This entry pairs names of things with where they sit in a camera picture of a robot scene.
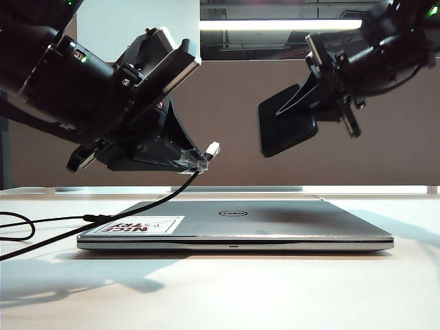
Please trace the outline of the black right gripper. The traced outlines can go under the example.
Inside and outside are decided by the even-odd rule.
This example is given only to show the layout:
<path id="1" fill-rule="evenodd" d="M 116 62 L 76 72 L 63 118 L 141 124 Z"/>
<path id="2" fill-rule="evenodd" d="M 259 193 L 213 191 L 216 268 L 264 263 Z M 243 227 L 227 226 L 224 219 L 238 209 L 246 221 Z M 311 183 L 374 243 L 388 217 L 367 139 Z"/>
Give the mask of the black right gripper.
<path id="1" fill-rule="evenodd" d="M 305 39 L 310 48 L 306 57 L 310 73 L 305 83 L 276 114 L 306 109 L 314 131 L 318 130 L 317 122 L 342 121 L 352 138 L 359 137 L 361 129 L 351 110 L 355 97 L 340 73 L 341 64 L 348 61 L 347 55 L 329 52 L 321 34 L 309 34 Z"/>

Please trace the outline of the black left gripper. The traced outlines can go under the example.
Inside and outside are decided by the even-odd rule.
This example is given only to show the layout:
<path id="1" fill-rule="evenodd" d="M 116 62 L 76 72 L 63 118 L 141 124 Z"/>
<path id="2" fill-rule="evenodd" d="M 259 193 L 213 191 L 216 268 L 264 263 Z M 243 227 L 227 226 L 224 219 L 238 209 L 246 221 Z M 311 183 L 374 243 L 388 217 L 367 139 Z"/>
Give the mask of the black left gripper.
<path id="1" fill-rule="evenodd" d="M 204 172 L 208 160 L 193 144 L 168 97 L 196 68 L 189 40 L 172 51 L 140 83 L 121 125 L 96 142 L 79 146 L 67 163 L 76 172 L 93 160 L 111 171 Z"/>

